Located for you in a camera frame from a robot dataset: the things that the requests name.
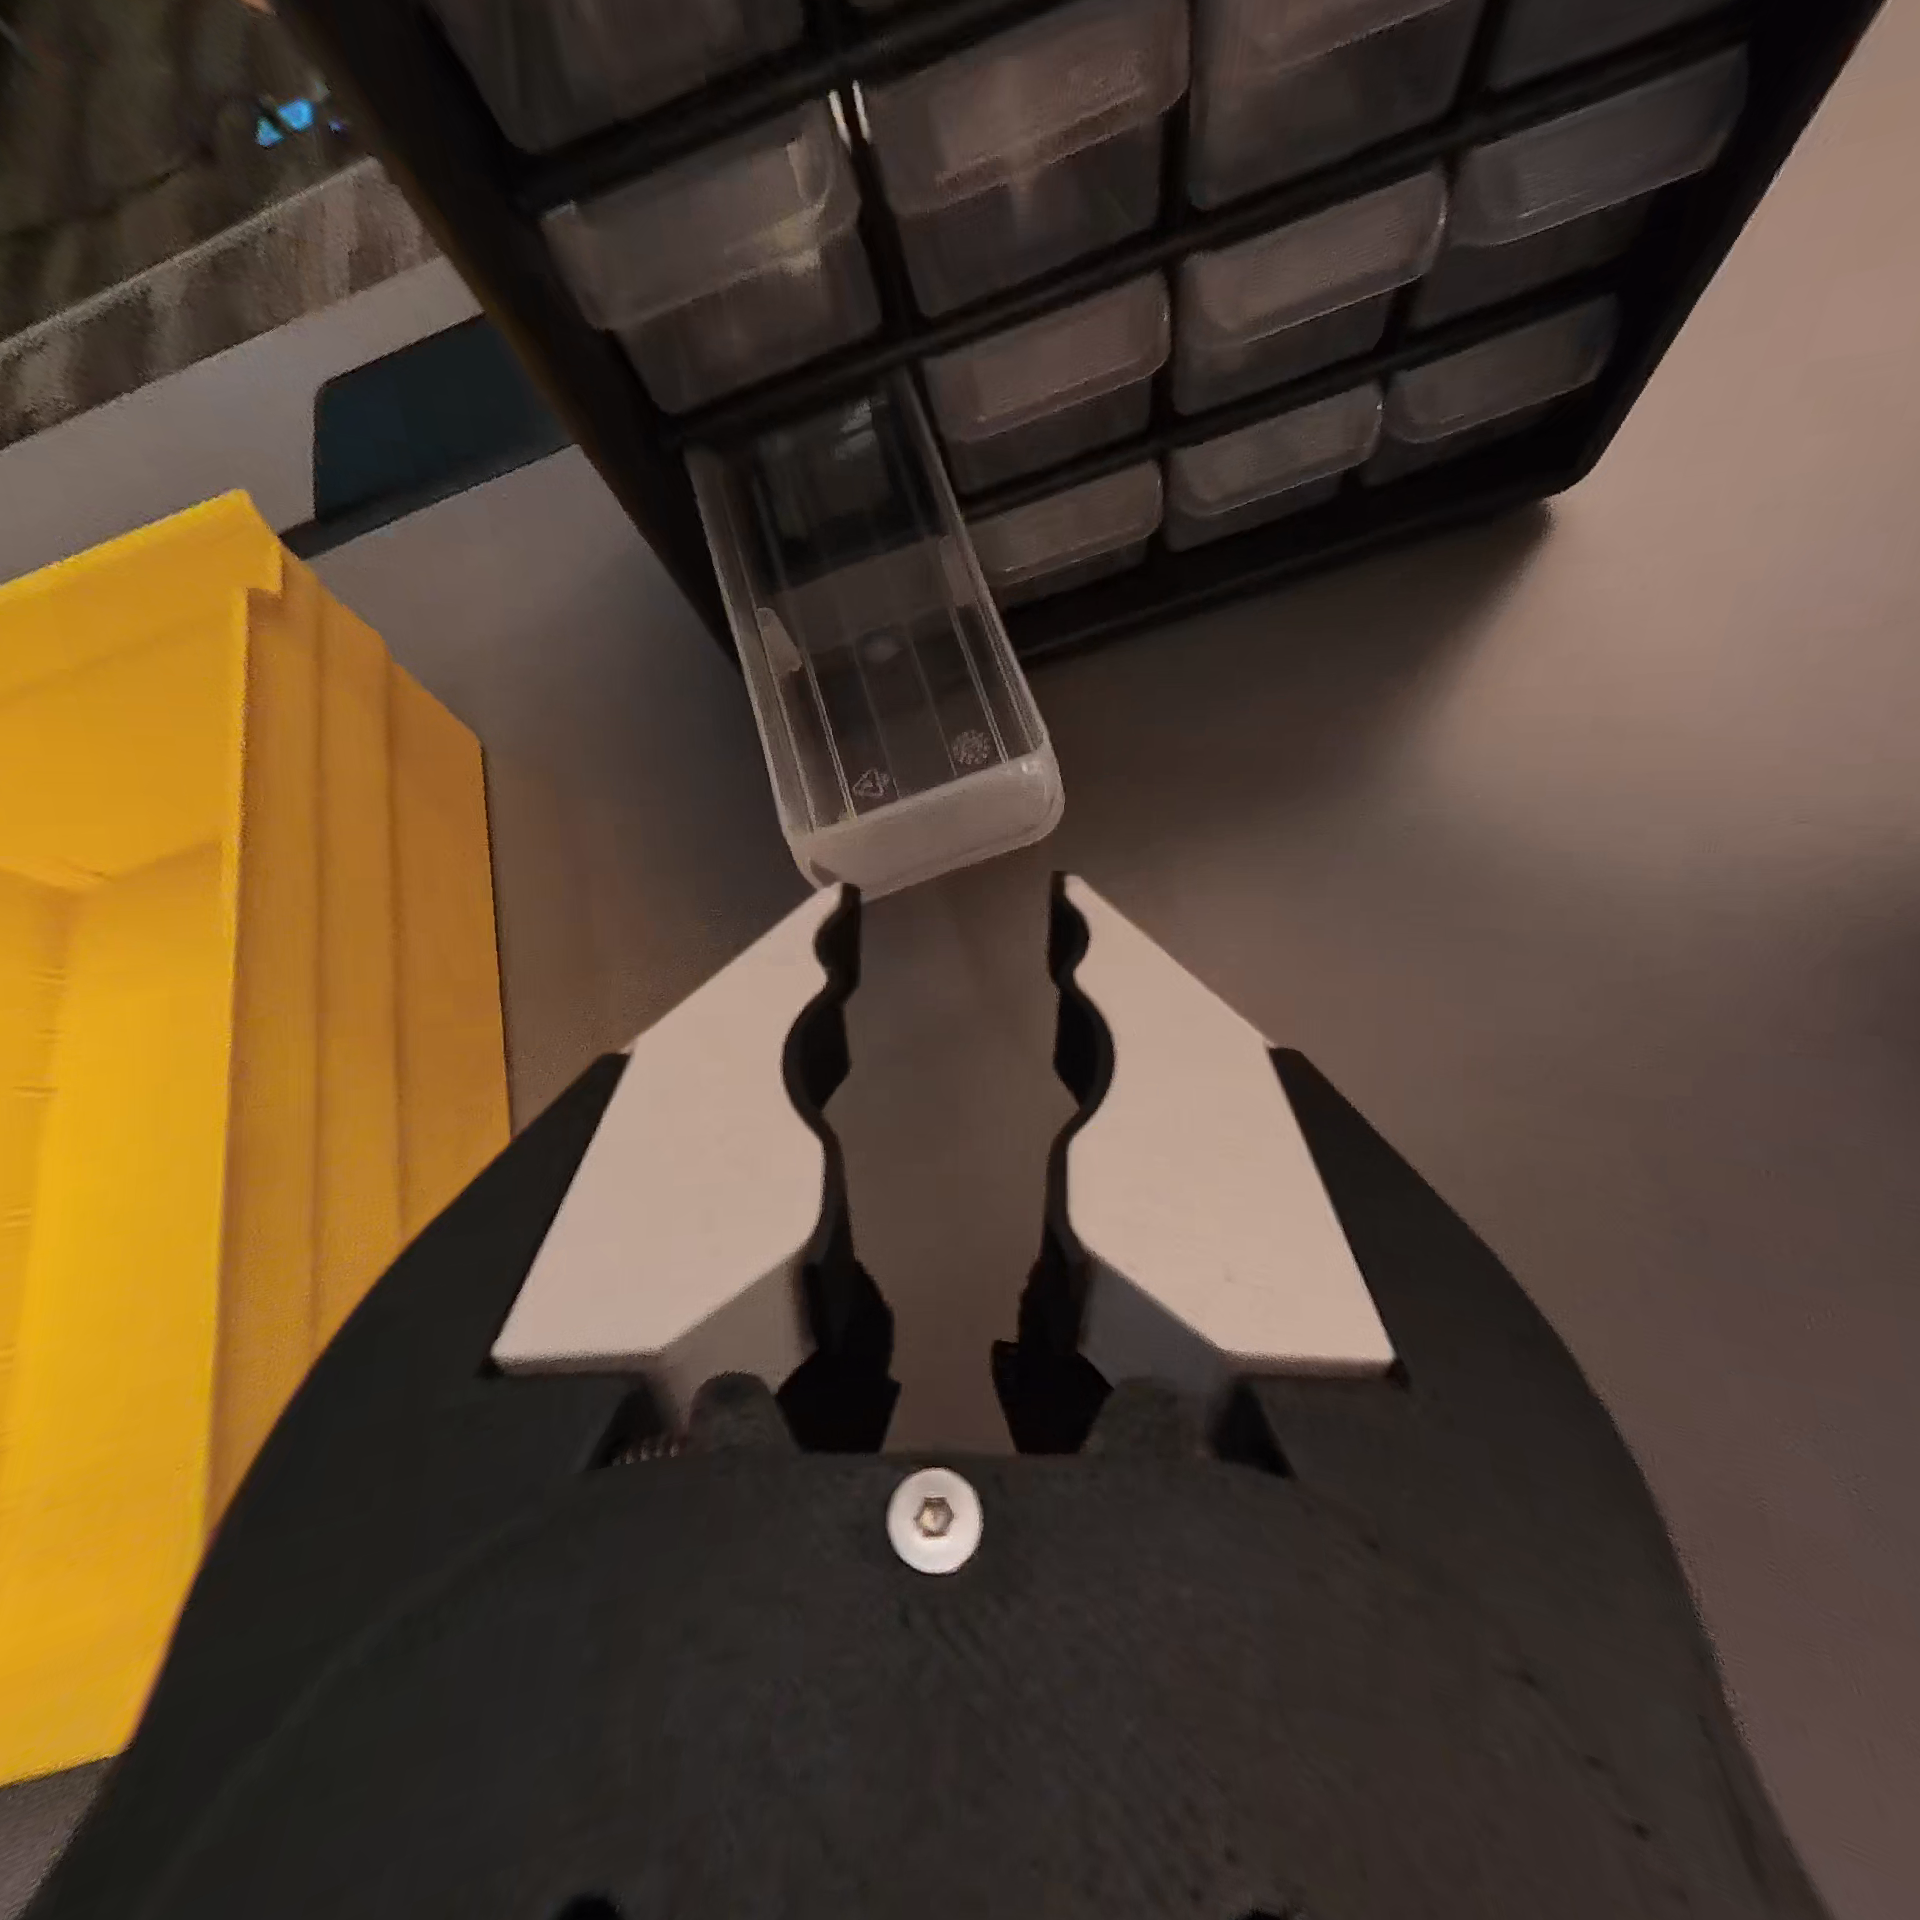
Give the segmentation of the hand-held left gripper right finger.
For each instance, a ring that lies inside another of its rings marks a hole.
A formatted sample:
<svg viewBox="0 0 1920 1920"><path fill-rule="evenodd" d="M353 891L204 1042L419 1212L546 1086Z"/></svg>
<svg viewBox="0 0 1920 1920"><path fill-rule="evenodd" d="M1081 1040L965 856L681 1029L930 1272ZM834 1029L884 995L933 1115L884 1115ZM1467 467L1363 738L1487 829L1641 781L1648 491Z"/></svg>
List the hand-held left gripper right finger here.
<svg viewBox="0 0 1920 1920"><path fill-rule="evenodd" d="M1015 1449L1142 1381L1233 1433L1259 1381L1393 1381L1394 1344L1275 1042L1089 878L1051 877L1042 1240L989 1375Z"/></svg>

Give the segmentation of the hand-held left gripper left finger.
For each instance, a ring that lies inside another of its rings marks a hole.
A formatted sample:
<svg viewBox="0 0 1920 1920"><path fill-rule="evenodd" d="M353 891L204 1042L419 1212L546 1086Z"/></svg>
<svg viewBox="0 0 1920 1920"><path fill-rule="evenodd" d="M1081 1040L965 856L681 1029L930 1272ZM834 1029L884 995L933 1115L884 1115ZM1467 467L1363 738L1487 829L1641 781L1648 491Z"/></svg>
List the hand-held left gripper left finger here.
<svg viewBox="0 0 1920 1920"><path fill-rule="evenodd" d="M492 1370L640 1380L677 1426L709 1381L758 1380L803 1449L883 1446L896 1320L829 1128L858 922L858 888L812 891L620 1051Z"/></svg>

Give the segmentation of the clear plastic drawer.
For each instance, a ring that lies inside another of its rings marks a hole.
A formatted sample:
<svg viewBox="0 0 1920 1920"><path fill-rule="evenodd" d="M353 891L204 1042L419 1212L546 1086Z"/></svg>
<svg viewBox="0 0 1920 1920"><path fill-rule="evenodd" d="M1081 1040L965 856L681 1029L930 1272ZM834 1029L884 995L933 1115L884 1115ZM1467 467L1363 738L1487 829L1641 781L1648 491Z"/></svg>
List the clear plastic drawer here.
<svg viewBox="0 0 1920 1920"><path fill-rule="evenodd" d="M883 897L1063 823L1051 734L907 376L687 471L811 887Z"/></svg>

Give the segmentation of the yellow plastic bin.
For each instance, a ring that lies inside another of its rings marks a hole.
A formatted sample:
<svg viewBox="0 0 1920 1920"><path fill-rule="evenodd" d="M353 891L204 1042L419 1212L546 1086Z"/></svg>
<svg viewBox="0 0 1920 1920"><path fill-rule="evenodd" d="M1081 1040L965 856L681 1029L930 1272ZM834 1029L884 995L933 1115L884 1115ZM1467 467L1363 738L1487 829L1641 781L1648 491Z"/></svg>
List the yellow plastic bin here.
<svg viewBox="0 0 1920 1920"><path fill-rule="evenodd" d="M4 588L4 1786L511 1141L483 747L222 494Z"/></svg>

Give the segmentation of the dark blue rectangular pad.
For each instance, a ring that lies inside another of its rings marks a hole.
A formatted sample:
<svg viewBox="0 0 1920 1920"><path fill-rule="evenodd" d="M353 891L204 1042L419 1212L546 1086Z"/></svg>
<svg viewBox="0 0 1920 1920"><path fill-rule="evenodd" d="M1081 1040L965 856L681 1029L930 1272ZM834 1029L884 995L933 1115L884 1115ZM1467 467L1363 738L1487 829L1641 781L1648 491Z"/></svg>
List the dark blue rectangular pad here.
<svg viewBox="0 0 1920 1920"><path fill-rule="evenodd" d="M307 560L572 445L487 316L327 379L310 424L313 514L288 535Z"/></svg>

